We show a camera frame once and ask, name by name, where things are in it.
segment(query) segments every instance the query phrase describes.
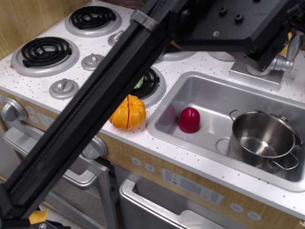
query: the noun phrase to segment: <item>pot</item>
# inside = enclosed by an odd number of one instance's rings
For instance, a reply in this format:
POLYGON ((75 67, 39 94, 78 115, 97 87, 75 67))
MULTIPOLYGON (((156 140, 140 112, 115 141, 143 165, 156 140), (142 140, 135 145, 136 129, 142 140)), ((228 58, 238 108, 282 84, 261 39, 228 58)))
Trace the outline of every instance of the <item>pot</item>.
POLYGON ((233 110, 229 116, 233 120, 229 157, 272 174, 298 166, 299 160, 291 151, 301 141, 284 117, 243 109, 233 110), (231 114, 239 110, 245 113, 233 119, 231 114), (282 166, 283 160, 291 160, 285 164, 292 166, 282 166))

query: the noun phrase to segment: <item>stainless steel sink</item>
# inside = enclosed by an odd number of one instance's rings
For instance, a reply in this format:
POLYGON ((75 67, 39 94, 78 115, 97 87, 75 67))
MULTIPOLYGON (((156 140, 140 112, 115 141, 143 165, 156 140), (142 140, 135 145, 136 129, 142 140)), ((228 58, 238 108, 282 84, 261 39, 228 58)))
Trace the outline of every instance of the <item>stainless steel sink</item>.
MULTIPOLYGON (((303 103, 197 72, 188 72, 180 76, 148 119, 147 130, 157 138, 274 185, 295 192, 304 191, 305 152, 299 146, 295 146, 292 151, 298 158, 299 165, 291 170, 280 169, 275 174, 227 156, 233 123, 229 113, 239 108, 248 112, 263 110, 282 115, 300 135, 301 141, 305 140, 303 103), (193 134, 184 133, 178 127, 180 113, 186 107, 197 109, 201 116, 200 130, 193 134)), ((290 166, 289 161, 286 160, 286 165, 283 166, 290 166)))

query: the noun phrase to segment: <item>white speckled countertop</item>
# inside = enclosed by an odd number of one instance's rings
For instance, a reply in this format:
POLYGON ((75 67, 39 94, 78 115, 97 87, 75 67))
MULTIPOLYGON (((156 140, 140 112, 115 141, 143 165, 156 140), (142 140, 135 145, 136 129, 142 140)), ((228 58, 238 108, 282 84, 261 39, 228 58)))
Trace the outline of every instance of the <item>white speckled countertop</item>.
MULTIPOLYGON (((128 26, 129 18, 133 10, 105 2, 96 2, 93 4, 110 7, 122 16, 122 25, 112 34, 117 33, 119 30, 124 30, 128 26)), ((82 69, 81 60, 92 52, 106 55, 111 49, 107 43, 110 35, 98 38, 77 37, 64 29, 64 21, 62 20, 38 37, 44 36, 63 37, 73 41, 80 50, 78 62, 70 70, 56 76, 34 78, 21 76, 16 73, 10 66, 12 56, 10 54, 0 61, 0 89, 55 113, 60 113, 70 99, 56 100, 51 98, 49 95, 50 85, 62 78, 67 78, 76 81, 79 86, 82 86, 91 73, 82 69)), ((217 60, 206 52, 197 52, 194 56, 182 61, 156 62, 153 67, 159 70, 165 77, 167 87, 165 95, 182 73, 196 71, 305 103, 305 99, 303 98, 305 94, 304 55, 304 51, 299 53, 295 60, 294 69, 290 73, 285 73, 282 88, 278 92, 246 85, 229 79, 229 70, 234 62, 217 60)), ((147 108, 147 119, 149 119, 160 102, 147 108)), ((155 138, 148 133, 145 128, 145 123, 137 130, 124 132, 116 129, 107 122, 101 129, 101 132, 300 219, 305 219, 305 192, 287 191, 246 173, 212 161, 204 156, 155 138)))

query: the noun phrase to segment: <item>oven door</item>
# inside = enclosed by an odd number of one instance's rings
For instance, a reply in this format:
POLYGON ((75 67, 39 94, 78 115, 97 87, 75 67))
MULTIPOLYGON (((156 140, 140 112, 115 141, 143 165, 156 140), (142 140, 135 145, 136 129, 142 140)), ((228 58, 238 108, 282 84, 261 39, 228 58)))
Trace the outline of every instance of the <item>oven door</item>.
MULTIPOLYGON (((26 156, 43 133, 17 122, 5 133, 4 140, 26 156)), ((108 167, 79 156, 45 200, 86 229, 117 229, 114 205, 118 188, 111 185, 108 171, 108 167)))

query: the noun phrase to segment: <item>dishwasher handle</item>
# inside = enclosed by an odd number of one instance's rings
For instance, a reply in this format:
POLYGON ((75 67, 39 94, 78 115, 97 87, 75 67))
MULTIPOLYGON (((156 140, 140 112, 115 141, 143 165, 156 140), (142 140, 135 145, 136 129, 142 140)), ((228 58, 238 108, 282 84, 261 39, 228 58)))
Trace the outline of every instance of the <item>dishwasher handle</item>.
POLYGON ((170 223, 177 229, 226 229, 190 210, 184 210, 180 215, 176 215, 136 194, 133 191, 135 185, 136 184, 133 181, 125 179, 120 187, 121 198, 131 202, 142 210, 153 214, 159 219, 170 223))
MULTIPOLYGON (((10 128, 4 134, 4 140, 24 156, 27 156, 38 142, 35 138, 15 127, 10 128)), ((85 170, 82 174, 78 175, 69 169, 62 178, 82 190, 90 189, 98 179, 97 176, 89 170, 85 170)))

